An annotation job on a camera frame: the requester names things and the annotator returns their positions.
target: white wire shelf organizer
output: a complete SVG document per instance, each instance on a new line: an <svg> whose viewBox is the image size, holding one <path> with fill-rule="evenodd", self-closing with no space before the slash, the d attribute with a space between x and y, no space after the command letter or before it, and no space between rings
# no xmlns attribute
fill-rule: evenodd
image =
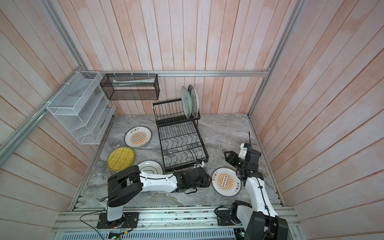
<svg viewBox="0 0 384 240"><path fill-rule="evenodd" d="M80 144L99 144L116 109L94 93L100 81L99 72L78 72L47 106Z"/></svg>

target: black wire dish rack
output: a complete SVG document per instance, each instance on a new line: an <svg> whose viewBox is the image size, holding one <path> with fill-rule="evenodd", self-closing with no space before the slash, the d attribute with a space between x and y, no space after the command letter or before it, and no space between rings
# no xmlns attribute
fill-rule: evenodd
<svg viewBox="0 0 384 240"><path fill-rule="evenodd" d="M160 147L166 172L208 162L208 153L195 117L187 118L181 99L153 104Z"/></svg>

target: orange sunburst design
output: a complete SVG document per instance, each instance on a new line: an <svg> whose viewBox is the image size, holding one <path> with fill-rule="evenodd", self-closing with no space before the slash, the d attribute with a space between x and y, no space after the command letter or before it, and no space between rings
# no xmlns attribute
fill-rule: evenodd
<svg viewBox="0 0 384 240"><path fill-rule="evenodd" d="M136 132L131 136L131 143L134 145L140 145L147 140L147 134L144 132Z"/></svg>
<svg viewBox="0 0 384 240"><path fill-rule="evenodd" d="M216 178L216 184L220 189L229 191L235 185L235 181L231 175L227 173L220 173Z"/></svg>

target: wooden wall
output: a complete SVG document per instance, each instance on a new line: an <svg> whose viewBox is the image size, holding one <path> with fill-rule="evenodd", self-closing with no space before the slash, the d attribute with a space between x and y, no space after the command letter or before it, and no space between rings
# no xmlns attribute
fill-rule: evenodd
<svg viewBox="0 0 384 240"><path fill-rule="evenodd" d="M0 1L0 144L77 63L38 0ZM3 239L45 239L94 153L48 115L0 169Z"/></svg>
<svg viewBox="0 0 384 240"><path fill-rule="evenodd" d="M308 1L252 116L308 239L384 239L383 12Z"/></svg>
<svg viewBox="0 0 384 240"><path fill-rule="evenodd" d="M93 70L262 70L297 0L52 0ZM159 100L198 92L202 113L247 113L258 77L160 78ZM115 101L153 114L151 101Z"/></svg>

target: dish rack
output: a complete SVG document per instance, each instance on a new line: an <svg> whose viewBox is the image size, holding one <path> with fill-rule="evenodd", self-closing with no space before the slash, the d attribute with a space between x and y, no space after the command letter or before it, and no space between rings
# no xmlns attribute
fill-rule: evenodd
<svg viewBox="0 0 384 240"><path fill-rule="evenodd" d="M47 106L80 144L99 144L116 109L95 94L100 81L99 72L78 72Z"/></svg>
<svg viewBox="0 0 384 240"><path fill-rule="evenodd" d="M153 111L166 172L208 162L208 152L196 122L200 112L187 119L181 99L154 103Z"/></svg>

